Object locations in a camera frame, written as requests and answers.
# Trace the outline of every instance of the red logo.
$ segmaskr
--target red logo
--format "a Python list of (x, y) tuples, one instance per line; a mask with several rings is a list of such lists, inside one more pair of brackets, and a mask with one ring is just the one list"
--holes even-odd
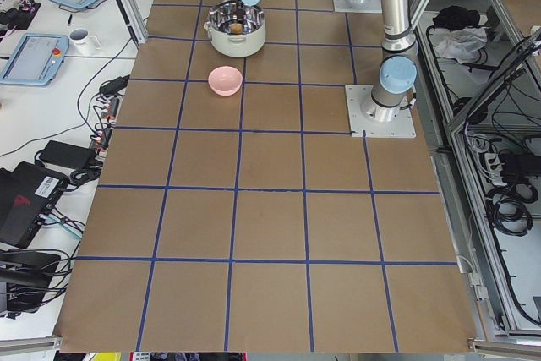
[(30, 206), (30, 201), (22, 194), (18, 194), (15, 196), (14, 206)]

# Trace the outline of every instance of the white plastic bag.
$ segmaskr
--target white plastic bag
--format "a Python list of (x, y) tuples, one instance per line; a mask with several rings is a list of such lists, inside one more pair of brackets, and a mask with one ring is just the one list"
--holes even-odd
[(439, 58), (456, 59), (459, 63), (473, 63), (479, 58), (479, 50), (487, 43), (484, 29), (452, 31), (434, 49)]

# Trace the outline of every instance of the pot handle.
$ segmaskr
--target pot handle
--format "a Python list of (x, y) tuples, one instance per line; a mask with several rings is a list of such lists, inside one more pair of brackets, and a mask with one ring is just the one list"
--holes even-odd
[(232, 36), (227, 38), (233, 45), (240, 45), (246, 42), (246, 36)]
[(209, 37), (209, 40), (212, 40), (212, 30), (210, 29), (210, 23), (205, 21), (203, 28), (206, 30), (206, 34)]

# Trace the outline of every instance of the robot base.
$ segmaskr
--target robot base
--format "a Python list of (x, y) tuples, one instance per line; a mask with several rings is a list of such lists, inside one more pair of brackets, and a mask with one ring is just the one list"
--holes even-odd
[(348, 0), (332, 0), (335, 12), (381, 13), (381, 0), (367, 0), (366, 3), (351, 3)]
[[(389, 123), (380, 123), (370, 120), (361, 112), (361, 102), (372, 92), (371, 85), (346, 85), (347, 113), (349, 114), (349, 128), (352, 137), (366, 137), (376, 139), (414, 139), (412, 114), (409, 109), (399, 110), (396, 118)], [(404, 97), (401, 106), (407, 106)]]

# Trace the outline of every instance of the white mug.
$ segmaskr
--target white mug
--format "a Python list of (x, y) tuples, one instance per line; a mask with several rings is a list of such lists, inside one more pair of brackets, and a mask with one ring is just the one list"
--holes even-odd
[(96, 54), (101, 49), (98, 37), (90, 35), (87, 29), (75, 29), (69, 33), (69, 40), (82, 55), (89, 56)]

